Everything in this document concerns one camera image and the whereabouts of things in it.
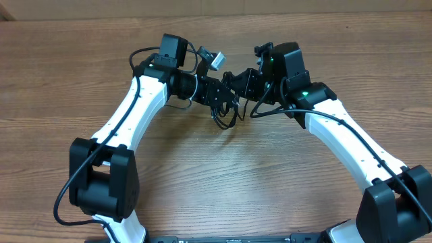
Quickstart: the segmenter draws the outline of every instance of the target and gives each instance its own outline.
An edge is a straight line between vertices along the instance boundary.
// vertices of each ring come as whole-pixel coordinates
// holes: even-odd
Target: wooden table
[[[130,86],[129,54],[164,32],[223,51],[222,71],[235,74],[257,68],[255,45],[298,41],[313,81],[331,87],[388,152],[432,171],[432,12],[2,22],[0,242],[104,235],[99,225],[54,221],[69,146],[111,117]],[[136,160],[136,211],[152,236],[316,232],[355,218],[362,197],[329,149],[283,115],[221,131],[208,107],[165,107]],[[88,219],[67,198],[60,211]]]

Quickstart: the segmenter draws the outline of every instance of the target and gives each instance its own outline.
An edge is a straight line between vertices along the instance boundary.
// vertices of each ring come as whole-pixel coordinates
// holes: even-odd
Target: wire
[[[417,208],[425,215],[426,220],[429,223],[429,228],[432,227],[432,218],[427,213],[426,209],[422,206],[422,204],[419,202],[419,200],[416,198],[416,196],[411,192],[411,190],[405,185],[405,183],[388,167],[387,163],[383,159],[381,159],[378,154],[372,149],[372,147],[366,142],[366,140],[349,124],[346,123],[343,119],[339,119],[333,115],[329,115],[320,111],[311,111],[306,109],[284,109],[280,110],[281,107],[278,107],[272,111],[267,111],[263,113],[257,113],[254,115],[255,112],[257,112],[258,107],[264,102],[265,98],[269,94],[270,90],[274,87],[274,82],[270,84],[270,87],[267,89],[267,91],[264,93],[263,97],[259,100],[259,102],[255,105],[254,109],[250,113],[251,118],[258,118],[258,117],[265,117],[268,115],[275,115],[275,114],[281,114],[281,113],[312,113],[315,115],[320,115],[329,119],[332,119],[333,121],[338,122],[339,125],[345,126],[349,131],[351,131],[355,137],[366,147],[366,149],[372,154],[372,156],[378,161],[380,166],[384,168],[389,175],[392,176],[392,178],[397,182],[397,184],[403,189],[403,192],[405,192],[408,197],[413,201],[413,203],[417,206]],[[285,100],[283,91],[281,90],[281,98]]]
[[[222,79],[221,79],[221,83],[222,85],[224,85],[225,87],[229,88],[232,79],[234,78],[234,75],[231,72],[224,72]],[[236,94],[235,99],[232,101],[231,103],[226,102],[225,103],[225,107],[224,104],[220,104],[220,105],[216,105],[214,107],[210,107],[210,111],[211,111],[211,117],[213,118],[213,120],[215,121],[216,125],[221,128],[222,130],[226,130],[228,128],[232,128],[236,125],[237,122],[237,117],[243,121],[244,117],[246,115],[246,107],[248,105],[248,101],[245,103],[244,106],[244,110],[243,110],[243,117],[240,116],[239,112],[238,112],[238,105],[239,105],[239,100],[240,97]],[[229,112],[230,109],[234,110],[234,114],[231,118],[231,121],[229,122],[229,124],[224,123],[220,118],[225,117]]]
[[[188,99],[189,101],[189,105],[187,107],[176,107],[173,105],[165,105],[166,107],[172,107],[172,108],[176,108],[176,109],[182,109],[182,110],[187,110],[192,106],[192,101],[190,99]]]
[[[198,67],[198,54],[196,53],[195,47],[191,42],[188,42],[188,44],[190,45],[190,48],[192,48],[192,51],[189,49],[187,51],[195,54],[195,66],[194,66],[193,70],[182,71],[184,74],[191,74],[191,73],[195,72],[196,68]]]
[[[130,54],[130,56],[129,56],[129,63],[130,63],[130,66],[131,66],[132,70],[134,69],[134,64],[132,62],[132,58],[133,58],[133,56],[135,54],[137,54],[139,52],[149,51],[149,50],[155,50],[155,49],[158,49],[158,47],[144,48],[144,49],[140,49],[140,50],[134,51],[132,54]],[[148,57],[146,61],[151,61],[154,58],[155,58],[155,53],[153,53],[150,57]],[[138,98],[140,96],[140,90],[141,90],[140,77],[139,76],[135,76],[135,78],[136,78],[136,92],[135,92],[134,99],[132,100],[132,102],[131,102],[128,110],[124,113],[123,117],[119,120],[119,122],[114,127],[114,129],[112,129],[112,131],[110,131],[110,133],[106,137],[106,139],[104,139],[104,141],[102,141],[102,143],[100,143],[100,145],[91,153],[91,155],[88,156],[87,159],[84,160],[84,162],[75,171],[75,173],[72,176],[70,176],[69,180],[65,183],[65,185],[61,189],[59,195],[55,199],[54,207],[53,207],[54,218],[55,218],[55,220],[59,224],[65,225],[65,226],[75,226],[75,225],[86,225],[86,224],[89,224],[89,223],[100,223],[101,225],[103,225],[103,227],[107,228],[109,234],[111,235],[111,238],[113,239],[113,241],[115,243],[119,243],[119,241],[115,237],[114,231],[111,229],[111,226],[109,226],[109,223],[107,223],[107,222],[105,222],[103,220],[98,220],[98,219],[91,219],[91,220],[85,220],[85,221],[75,221],[75,222],[66,222],[66,221],[60,219],[60,216],[59,216],[59,205],[60,205],[61,199],[63,198],[64,194],[66,193],[66,191],[70,187],[70,184],[75,180],[75,178],[78,176],[78,174],[80,173],[80,171],[82,171],[86,166],[88,166],[89,163],[91,164],[93,162],[93,159],[95,159],[95,157],[99,154],[99,152],[102,150],[102,148],[116,135],[117,131],[120,129],[120,127],[122,126],[122,124],[124,123],[124,121],[126,120],[126,118],[129,116],[130,112],[134,108],[135,103],[136,103],[136,101],[138,100]]]
[[[132,70],[135,69],[134,64],[132,62],[132,58],[135,56],[135,54],[137,53],[141,53],[143,51],[151,51],[151,50],[159,50],[159,47],[147,47],[147,48],[143,48],[143,49],[139,49],[134,51],[133,53],[130,54],[129,56],[129,64],[130,64],[130,68],[132,68]]]

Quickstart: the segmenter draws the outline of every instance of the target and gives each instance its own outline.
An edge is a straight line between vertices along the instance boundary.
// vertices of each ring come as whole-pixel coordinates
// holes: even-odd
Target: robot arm
[[[230,83],[237,95],[258,101],[250,116],[285,113],[295,118],[330,148],[363,194],[355,221],[325,230],[314,242],[409,242],[428,234],[432,230],[430,173],[421,165],[409,169],[383,150],[329,87],[312,83],[297,43],[275,47],[267,43],[255,47],[255,54],[259,70],[248,69]],[[254,114],[261,103],[276,102],[279,108]]]
[[[134,68],[135,78],[129,92],[111,119],[90,140],[77,138],[71,145],[70,176],[75,180],[70,181],[70,202],[104,223],[109,236],[106,242],[146,240],[145,229],[134,210],[139,194],[134,153],[152,118],[169,96],[177,95],[210,107],[235,101],[234,94],[218,80],[178,69],[183,65],[187,44],[185,39],[165,34],[159,54],[152,54]],[[215,56],[214,60],[207,59],[213,65],[219,57],[217,67],[220,67],[223,55]],[[89,155],[94,157],[91,163],[86,162]],[[110,166],[110,173],[93,169],[101,165]]]
[[[109,224],[112,232],[104,225],[109,236],[106,242],[115,241],[112,235],[122,243],[241,241],[231,238],[181,240],[175,237],[150,240],[138,221],[134,210],[139,194],[134,152],[150,121],[171,95],[209,106],[213,119],[222,129],[235,124],[239,97],[258,101],[251,117],[254,117],[253,113],[261,103],[280,103],[280,108],[268,113],[285,113],[321,139],[346,166],[363,193],[355,221],[343,222],[321,233],[291,234],[284,238],[249,238],[247,242],[409,242],[432,230],[425,214],[415,206],[397,180],[399,178],[406,184],[430,215],[430,173],[420,165],[409,169],[388,154],[357,125],[325,84],[311,83],[297,43],[284,43],[275,47],[273,43],[267,43],[255,47],[255,54],[259,57],[259,70],[247,69],[238,76],[224,74],[221,82],[207,76],[208,70],[218,70],[225,61],[225,56],[221,53],[211,53],[204,48],[197,52],[194,50],[202,57],[196,75],[178,69],[183,65],[187,44],[185,39],[165,34],[159,54],[153,56],[154,63],[146,60],[134,68],[134,75],[140,77],[139,92],[137,78],[134,78],[126,98],[103,128],[92,139],[77,138],[71,145],[70,176],[77,176],[70,183],[70,202],[80,207],[85,214],[99,220],[98,223]],[[136,94],[139,97],[129,115],[116,134],[103,144],[106,138],[112,136],[113,128],[117,127],[125,112],[130,109]],[[226,125],[218,116],[225,116],[231,108],[235,115],[232,122]],[[298,113],[295,110],[308,112]],[[329,119],[317,112],[336,118]],[[346,124],[364,139],[384,163],[372,156],[371,150],[365,147]],[[94,157],[94,161],[78,171],[89,155]],[[110,174],[93,170],[93,166],[102,164],[110,166]],[[394,192],[401,194],[400,198],[396,199]]]

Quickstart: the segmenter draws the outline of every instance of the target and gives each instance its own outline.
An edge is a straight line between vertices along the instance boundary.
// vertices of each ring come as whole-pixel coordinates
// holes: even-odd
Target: black joint housing
[[[70,147],[69,175],[99,146],[95,140],[75,139]],[[110,162],[110,174],[93,169],[104,161]],[[125,145],[105,145],[93,164],[89,163],[70,184],[69,200],[87,215],[104,215],[120,222],[134,210],[139,192],[134,151]]]
[[[290,79],[306,72],[302,50],[300,50],[298,43],[283,43],[275,46],[270,50],[269,58],[271,60],[269,65],[272,65],[276,84],[280,84],[284,77]]]
[[[259,72],[255,69],[248,68],[246,71],[234,77],[229,84],[240,97],[244,97],[251,101],[259,101],[268,88],[269,83],[266,82]],[[267,100],[267,104],[275,104],[273,93],[271,93]]]
[[[314,105],[327,99],[334,101],[337,99],[337,96],[327,85],[321,82],[312,83],[306,88],[291,92],[288,96],[291,106],[295,107],[295,109],[313,110]],[[306,129],[306,124],[304,122],[305,115],[305,113],[296,113],[294,115],[294,118],[303,129]]]
[[[172,34],[163,34],[155,63],[170,68],[182,67],[187,50],[188,40]]]
[[[421,165],[402,172],[399,177],[418,201],[432,214],[432,177]],[[366,188],[356,218],[358,233],[364,242],[411,242],[431,232],[432,225],[393,178],[375,181]],[[395,198],[393,190],[401,193]]]

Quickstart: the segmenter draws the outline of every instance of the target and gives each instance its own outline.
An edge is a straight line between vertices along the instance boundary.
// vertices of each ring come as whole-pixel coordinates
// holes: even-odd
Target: white curved arm segment
[[[141,138],[144,136],[144,132],[150,124],[150,121],[155,116],[155,114],[162,108],[167,102],[167,86],[159,82],[156,78],[151,78],[148,76],[140,77],[140,96],[138,97],[134,107],[132,108],[129,116],[120,126],[117,134],[107,143],[108,146],[118,147],[121,144],[127,146],[128,149],[136,151]],[[118,124],[120,119],[123,117],[125,112],[129,109],[130,104],[134,100],[136,94],[136,78],[132,79],[132,85],[129,89],[123,102],[115,111],[111,119],[96,132],[92,138],[97,138],[98,143],[102,143],[109,133]],[[104,165],[110,165],[109,162],[104,161]],[[121,242],[130,243],[142,243],[144,242],[146,231],[144,227],[140,224],[135,210],[127,218],[123,219],[121,222],[115,222],[112,218],[93,215],[94,219],[101,219],[111,226],[115,237]],[[111,238],[108,229],[105,228],[107,235]]]
[[[136,151],[138,144],[149,126],[155,114],[167,102],[167,85],[159,82],[157,78],[148,76],[140,77],[140,97],[135,103],[129,116],[120,126],[117,134],[107,143],[108,146],[118,147],[121,144],[128,149]],[[102,143],[108,137],[110,131],[118,124],[124,113],[128,110],[136,94],[136,78],[132,79],[132,85],[123,102],[115,111],[111,119],[96,132],[92,138],[97,138],[98,143]]]
[[[320,111],[343,119],[366,140],[395,174],[402,173],[400,168],[405,166],[405,164],[387,153],[357,125],[338,99],[335,101],[328,99],[320,102],[315,105],[314,111]],[[375,178],[383,181],[391,178],[384,168],[378,166],[378,161],[373,158],[360,140],[345,126],[338,125],[336,121],[312,113],[305,115],[305,124],[306,129],[323,141],[330,148],[331,152],[345,165],[362,193],[366,188],[373,185],[372,181]]]

